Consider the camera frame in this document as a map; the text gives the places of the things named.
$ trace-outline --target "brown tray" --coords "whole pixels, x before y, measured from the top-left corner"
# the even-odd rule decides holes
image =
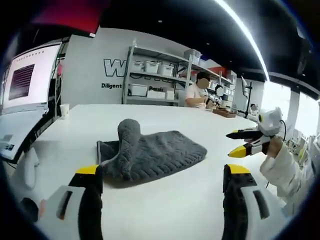
[[[237,116],[237,113],[229,112],[224,108],[216,108],[213,110],[213,113],[223,116],[225,118],[235,118]]]

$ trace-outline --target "computer screen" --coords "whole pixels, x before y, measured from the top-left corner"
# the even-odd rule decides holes
[[[3,91],[3,110],[48,102],[48,89],[60,45],[59,42],[40,46],[11,61]]]
[[[243,96],[248,98],[247,82],[246,82],[246,80],[244,79],[243,76],[241,76],[241,83],[242,83],[242,94],[243,94]]]

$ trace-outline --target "white tabletop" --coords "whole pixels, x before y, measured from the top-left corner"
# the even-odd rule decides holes
[[[33,144],[40,161],[36,191],[47,199],[59,186],[67,185],[77,169],[96,164],[96,142],[118,140],[117,126],[126,118],[137,120],[142,134],[178,130],[208,153],[195,166],[149,183],[121,189],[105,183],[104,239],[220,239],[224,165],[243,165],[259,184],[267,183],[259,172],[265,159],[262,153],[243,159],[228,157],[244,143],[226,134],[256,126],[250,120],[186,107],[94,104],[75,106],[68,119],[58,119]]]

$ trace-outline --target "white t-shirt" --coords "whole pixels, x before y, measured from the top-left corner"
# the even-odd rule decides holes
[[[207,96],[207,95],[208,95],[208,92],[206,89],[201,89],[195,83],[193,83],[186,89],[185,99],[198,99],[198,98],[203,98],[204,96]],[[205,109],[206,104],[204,102],[198,103],[193,107],[198,109]]]

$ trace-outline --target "cable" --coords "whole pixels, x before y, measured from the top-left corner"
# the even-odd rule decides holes
[[[285,141],[285,140],[286,140],[286,135],[287,135],[287,126],[286,126],[285,121],[280,120],[280,122],[283,122],[283,125],[284,125],[284,137],[283,137],[283,141]]]
[[[55,61],[57,61],[57,62],[56,62],[55,66],[54,66],[54,69],[53,69],[53,71],[51,73],[51,79],[53,79],[55,77],[54,74],[57,71],[57,77],[55,78],[55,86],[54,86],[54,98],[55,98],[54,99],[54,119],[56,119],[57,116],[58,116],[57,107],[58,107],[58,101],[59,101],[59,98],[61,96],[61,91],[62,91],[62,76],[58,75],[58,69],[57,69],[58,65],[61,62],[61,57],[59,57],[59,55],[62,54],[62,52],[64,51],[64,48],[65,48],[67,43],[68,43],[68,41],[62,42],[63,46],[61,44],[61,48],[59,49],[58,54],[57,54],[56,59],[55,59]],[[59,96],[57,97],[57,81],[59,81],[59,79],[61,81],[60,82],[60,93],[59,93]]]
[[[14,169],[16,169],[16,167],[15,166],[12,166],[10,163],[8,163],[7,161],[6,161],[6,163],[10,166],[10,167],[12,167],[12,168],[14,168]]]

